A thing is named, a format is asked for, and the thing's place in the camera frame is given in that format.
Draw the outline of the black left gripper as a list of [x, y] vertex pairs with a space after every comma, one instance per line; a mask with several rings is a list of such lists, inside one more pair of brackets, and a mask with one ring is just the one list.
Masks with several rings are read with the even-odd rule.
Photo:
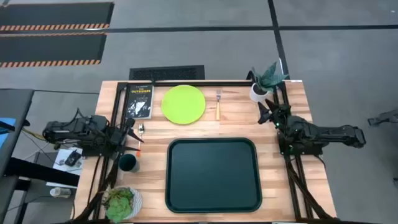
[[117, 127], [108, 128], [109, 143], [113, 151], [119, 151], [120, 153], [125, 153], [126, 151], [140, 151], [140, 149], [125, 146], [127, 135], [139, 142], [144, 142], [138, 135], [134, 133], [133, 129], [128, 129], [126, 127], [121, 129]]

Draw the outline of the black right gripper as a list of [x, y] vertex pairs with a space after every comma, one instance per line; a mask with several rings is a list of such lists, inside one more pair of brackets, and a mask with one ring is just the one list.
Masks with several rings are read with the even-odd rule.
[[[270, 119], [270, 121], [272, 121], [275, 125], [285, 125], [289, 116], [278, 116], [277, 114], [273, 113], [273, 111], [278, 110], [280, 106], [273, 103], [269, 99], [265, 99], [265, 102], [271, 111], [272, 118]], [[263, 124], [269, 120], [270, 113], [269, 110], [262, 103], [258, 102], [257, 105], [260, 112], [260, 118], [257, 122], [259, 124]]]

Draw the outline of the spoon with orange handle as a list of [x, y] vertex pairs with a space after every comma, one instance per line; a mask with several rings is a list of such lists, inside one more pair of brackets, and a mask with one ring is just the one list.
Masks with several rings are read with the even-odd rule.
[[[144, 134], [144, 131], [145, 131], [144, 124], [141, 123], [141, 124], [139, 125], [139, 128], [138, 128], [138, 133], [139, 133], [139, 138], [140, 138], [140, 139], [142, 138], [142, 135]], [[140, 151], [137, 151], [137, 152], [136, 152], [136, 156], [137, 156], [137, 157], [140, 157], [140, 155], [141, 155], [141, 152], [140, 152]]]

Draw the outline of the dark green cup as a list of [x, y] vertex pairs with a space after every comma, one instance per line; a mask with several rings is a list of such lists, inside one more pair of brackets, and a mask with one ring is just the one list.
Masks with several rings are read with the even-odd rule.
[[140, 169], [139, 161], [133, 154], [125, 154], [121, 156], [118, 165], [124, 172], [138, 172]]

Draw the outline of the lime green plate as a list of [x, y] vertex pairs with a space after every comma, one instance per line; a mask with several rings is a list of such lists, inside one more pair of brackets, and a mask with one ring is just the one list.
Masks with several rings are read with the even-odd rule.
[[206, 108], [204, 94], [191, 85], [177, 85], [162, 99], [163, 115], [175, 124], [191, 124], [201, 118]]

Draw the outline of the dark green plastic tray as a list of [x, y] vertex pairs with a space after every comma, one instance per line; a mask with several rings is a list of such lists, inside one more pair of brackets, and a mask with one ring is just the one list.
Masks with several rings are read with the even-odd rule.
[[165, 204], [174, 213], [254, 212], [262, 204], [257, 151], [248, 138], [185, 138], [167, 149]]

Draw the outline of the snake plant in white pot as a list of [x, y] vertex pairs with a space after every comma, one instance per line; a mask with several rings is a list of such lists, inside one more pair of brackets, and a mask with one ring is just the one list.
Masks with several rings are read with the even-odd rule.
[[274, 62], [263, 73], [256, 72], [254, 67], [249, 71], [248, 77], [252, 80], [249, 97], [253, 102], [264, 101], [275, 86], [289, 77], [289, 74], [276, 73], [276, 68], [277, 62]]

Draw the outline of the black paperback book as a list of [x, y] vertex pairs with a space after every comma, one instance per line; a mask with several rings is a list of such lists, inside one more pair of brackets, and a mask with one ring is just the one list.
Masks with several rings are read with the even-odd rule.
[[129, 86], [125, 117], [151, 119], [154, 87], [152, 84]]

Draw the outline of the black handheld controller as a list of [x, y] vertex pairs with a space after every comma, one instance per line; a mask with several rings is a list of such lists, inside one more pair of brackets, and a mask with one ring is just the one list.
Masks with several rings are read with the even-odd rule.
[[70, 167], [73, 167], [81, 158], [81, 154], [74, 150], [70, 153], [70, 155], [65, 159], [64, 164]]

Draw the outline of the succulent in patterned pot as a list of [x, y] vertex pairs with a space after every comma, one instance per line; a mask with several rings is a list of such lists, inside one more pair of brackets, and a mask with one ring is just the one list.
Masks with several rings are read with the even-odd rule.
[[130, 187], [116, 187], [104, 192], [102, 205], [106, 217], [115, 223], [135, 217], [142, 208], [142, 195]]

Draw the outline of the white paper sheet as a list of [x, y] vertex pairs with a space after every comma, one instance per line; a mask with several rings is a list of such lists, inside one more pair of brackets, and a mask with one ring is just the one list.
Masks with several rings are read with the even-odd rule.
[[80, 172], [83, 167], [83, 159], [82, 158], [79, 158], [79, 160], [73, 166], [68, 166], [65, 164], [66, 159], [69, 157], [69, 155], [73, 151], [77, 151], [77, 153], [82, 154], [82, 149], [77, 148], [77, 147], [71, 147], [69, 149], [59, 149], [58, 154], [57, 154], [56, 158], [54, 159], [55, 164], [53, 165], [53, 168], [62, 170], [65, 172], [71, 172], [74, 174], [77, 174], [78, 172]]

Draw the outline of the black floor vent grate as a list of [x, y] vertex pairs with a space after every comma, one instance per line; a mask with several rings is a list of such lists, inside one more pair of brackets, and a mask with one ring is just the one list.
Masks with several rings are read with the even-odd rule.
[[131, 68], [129, 80], [204, 80], [204, 65]]

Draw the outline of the clear plastic bottle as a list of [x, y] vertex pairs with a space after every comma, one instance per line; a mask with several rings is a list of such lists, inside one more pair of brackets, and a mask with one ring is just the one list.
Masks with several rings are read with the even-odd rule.
[[54, 198], [69, 198], [72, 194], [70, 189], [54, 187], [50, 190], [50, 195]]

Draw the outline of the grey chair base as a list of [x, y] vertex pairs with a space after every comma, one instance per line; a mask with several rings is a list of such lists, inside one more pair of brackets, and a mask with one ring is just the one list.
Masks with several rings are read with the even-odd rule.
[[382, 123], [398, 123], [398, 110], [384, 112], [378, 117], [368, 119], [370, 126], [378, 126]]

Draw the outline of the grey desk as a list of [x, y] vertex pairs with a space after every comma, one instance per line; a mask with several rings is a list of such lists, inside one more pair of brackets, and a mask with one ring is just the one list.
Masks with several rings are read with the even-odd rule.
[[34, 91], [0, 89], [0, 224], [3, 223], [17, 177], [6, 177], [7, 165], [21, 133]]

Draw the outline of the black hazard-striped floor mat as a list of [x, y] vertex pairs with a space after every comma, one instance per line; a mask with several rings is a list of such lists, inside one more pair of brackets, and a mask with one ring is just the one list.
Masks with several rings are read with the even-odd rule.
[[102, 32], [0, 36], [0, 68], [98, 65], [106, 38]]
[[113, 2], [1, 5], [0, 31], [103, 29], [113, 9]]

